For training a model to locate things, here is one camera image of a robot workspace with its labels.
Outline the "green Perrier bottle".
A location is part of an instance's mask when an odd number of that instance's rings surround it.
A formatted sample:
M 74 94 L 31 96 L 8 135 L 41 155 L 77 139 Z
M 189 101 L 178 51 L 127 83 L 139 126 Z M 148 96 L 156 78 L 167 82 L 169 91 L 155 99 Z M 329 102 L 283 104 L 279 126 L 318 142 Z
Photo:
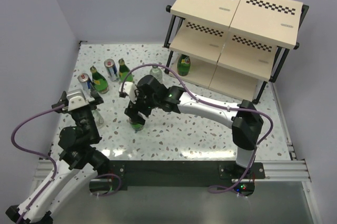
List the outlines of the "green Perrier bottle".
M 92 73 L 92 83 L 93 87 L 97 92 L 105 94 L 109 91 L 109 86 L 106 78 L 100 74 L 95 66 L 90 67 L 90 72 Z
M 127 82 L 134 82 L 133 75 L 130 74 L 130 69 L 126 66 L 124 59 L 119 59 L 119 77 L 120 77 L 120 82 L 127 81 Z
M 141 131 L 144 128 L 144 125 L 137 123 L 136 121 L 130 120 L 130 125 L 135 131 Z

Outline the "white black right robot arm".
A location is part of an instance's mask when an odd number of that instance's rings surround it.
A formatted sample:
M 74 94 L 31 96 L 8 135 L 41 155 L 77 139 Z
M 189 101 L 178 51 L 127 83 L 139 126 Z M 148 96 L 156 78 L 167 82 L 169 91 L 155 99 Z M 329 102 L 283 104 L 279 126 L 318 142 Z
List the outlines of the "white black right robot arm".
M 141 125 L 145 124 L 144 118 L 158 108 L 167 113 L 196 115 L 226 126 L 231 129 L 237 146 L 236 175 L 247 178 L 253 172 L 253 153 L 263 119 L 250 101 L 237 104 L 205 98 L 188 93 L 180 86 L 166 87 L 152 75 L 144 76 L 137 84 L 124 82 L 118 91 L 120 97 L 130 100 L 125 114 Z

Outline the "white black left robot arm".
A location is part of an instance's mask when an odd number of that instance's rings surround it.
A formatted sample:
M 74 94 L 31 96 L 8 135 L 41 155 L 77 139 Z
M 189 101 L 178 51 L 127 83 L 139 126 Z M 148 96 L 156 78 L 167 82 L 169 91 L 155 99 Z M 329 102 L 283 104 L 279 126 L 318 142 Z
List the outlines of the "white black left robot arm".
M 91 90 L 91 96 L 89 101 L 80 89 L 64 91 L 48 110 L 70 114 L 75 125 L 60 131 L 58 145 L 62 152 L 58 160 L 40 154 L 52 162 L 53 168 L 24 202 L 6 210 L 14 223 L 52 223 L 56 213 L 86 183 L 108 174 L 109 159 L 94 147 L 102 138 L 92 114 L 104 101 L 95 90 Z

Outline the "green bottle on shelf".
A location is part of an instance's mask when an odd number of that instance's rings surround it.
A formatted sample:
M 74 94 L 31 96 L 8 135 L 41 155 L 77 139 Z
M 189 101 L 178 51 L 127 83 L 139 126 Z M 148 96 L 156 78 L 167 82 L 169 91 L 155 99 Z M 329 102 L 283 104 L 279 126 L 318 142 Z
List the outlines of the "green bottle on shelf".
M 188 55 L 181 54 L 177 62 L 177 73 L 180 76 L 188 75 L 191 66 L 191 59 Z

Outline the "beige three-tier shelf unit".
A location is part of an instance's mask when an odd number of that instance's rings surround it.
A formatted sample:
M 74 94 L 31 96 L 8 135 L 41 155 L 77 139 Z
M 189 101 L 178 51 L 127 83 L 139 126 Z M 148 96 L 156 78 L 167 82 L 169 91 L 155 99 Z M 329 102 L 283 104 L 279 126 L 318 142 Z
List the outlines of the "beige three-tier shelf unit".
M 257 104 L 299 47 L 308 10 L 294 0 L 176 0 L 164 47 L 191 58 L 187 82 Z

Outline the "clear bottle green cap left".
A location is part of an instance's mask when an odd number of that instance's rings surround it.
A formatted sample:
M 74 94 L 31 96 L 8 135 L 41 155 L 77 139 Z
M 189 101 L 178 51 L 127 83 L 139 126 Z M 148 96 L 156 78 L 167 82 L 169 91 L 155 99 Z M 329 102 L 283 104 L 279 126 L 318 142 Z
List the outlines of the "clear bottle green cap left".
M 102 117 L 101 113 L 97 109 L 95 109 L 92 110 L 92 114 L 97 128 L 102 128 L 104 126 L 104 118 Z

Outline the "clear bottle green cap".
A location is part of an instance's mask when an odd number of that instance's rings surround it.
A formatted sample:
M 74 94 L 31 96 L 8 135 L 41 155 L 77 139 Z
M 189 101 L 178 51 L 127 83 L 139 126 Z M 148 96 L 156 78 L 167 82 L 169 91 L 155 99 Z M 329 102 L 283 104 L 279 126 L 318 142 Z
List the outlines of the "clear bottle green cap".
M 102 128 L 104 126 L 104 118 L 102 117 L 101 113 L 97 109 L 95 109 L 92 110 L 92 114 L 97 128 Z
M 156 78 L 160 84 L 163 83 L 163 73 L 158 66 L 152 66 L 152 68 L 150 69 L 150 75 Z

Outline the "clear bottle green cap centre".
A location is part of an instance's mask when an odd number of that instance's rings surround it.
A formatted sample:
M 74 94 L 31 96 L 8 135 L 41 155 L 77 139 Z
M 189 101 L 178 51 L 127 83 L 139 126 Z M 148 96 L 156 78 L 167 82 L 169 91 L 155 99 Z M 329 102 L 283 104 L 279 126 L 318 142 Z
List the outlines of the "clear bottle green cap centre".
M 152 68 L 150 69 L 150 75 L 156 78 L 160 84 L 163 83 L 163 73 L 158 66 L 152 66 Z

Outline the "silver blue can front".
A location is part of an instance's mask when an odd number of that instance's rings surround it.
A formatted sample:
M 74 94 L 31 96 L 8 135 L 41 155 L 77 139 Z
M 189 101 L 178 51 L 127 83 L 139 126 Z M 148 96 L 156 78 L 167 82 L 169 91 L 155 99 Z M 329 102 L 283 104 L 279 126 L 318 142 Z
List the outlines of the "silver blue can front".
M 81 73 L 77 77 L 80 85 L 82 86 L 82 89 L 91 96 L 91 92 L 94 90 L 93 83 L 87 73 Z

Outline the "silver blue can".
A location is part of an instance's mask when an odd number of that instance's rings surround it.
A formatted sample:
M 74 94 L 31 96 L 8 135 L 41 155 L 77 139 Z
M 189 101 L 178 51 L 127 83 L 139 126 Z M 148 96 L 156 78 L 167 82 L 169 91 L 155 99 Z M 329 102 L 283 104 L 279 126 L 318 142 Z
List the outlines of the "silver blue can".
M 115 62 L 110 58 L 106 59 L 104 61 L 104 66 L 107 71 L 109 79 L 113 82 L 119 81 L 118 70 L 116 68 Z
M 81 73 L 77 77 L 80 85 L 82 86 L 82 89 L 91 96 L 91 92 L 94 90 L 93 83 L 87 73 Z

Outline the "silver blue can back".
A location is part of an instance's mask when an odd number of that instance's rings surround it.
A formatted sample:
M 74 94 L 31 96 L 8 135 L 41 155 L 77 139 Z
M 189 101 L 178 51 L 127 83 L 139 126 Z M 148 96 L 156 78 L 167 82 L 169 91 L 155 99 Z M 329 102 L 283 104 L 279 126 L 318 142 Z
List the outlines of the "silver blue can back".
M 119 81 L 118 70 L 116 68 L 115 62 L 110 58 L 106 59 L 104 61 L 104 66 L 107 71 L 109 79 L 113 82 Z

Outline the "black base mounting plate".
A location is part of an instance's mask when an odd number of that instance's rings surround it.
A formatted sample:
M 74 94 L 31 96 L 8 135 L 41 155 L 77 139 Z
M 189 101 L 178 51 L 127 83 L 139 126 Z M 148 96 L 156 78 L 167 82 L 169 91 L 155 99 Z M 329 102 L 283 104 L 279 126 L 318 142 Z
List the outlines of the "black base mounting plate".
M 128 187 L 209 187 L 232 186 L 245 169 L 235 161 L 111 161 L 106 177 L 90 181 L 91 193 L 104 195 Z M 115 174 L 121 178 L 119 187 Z

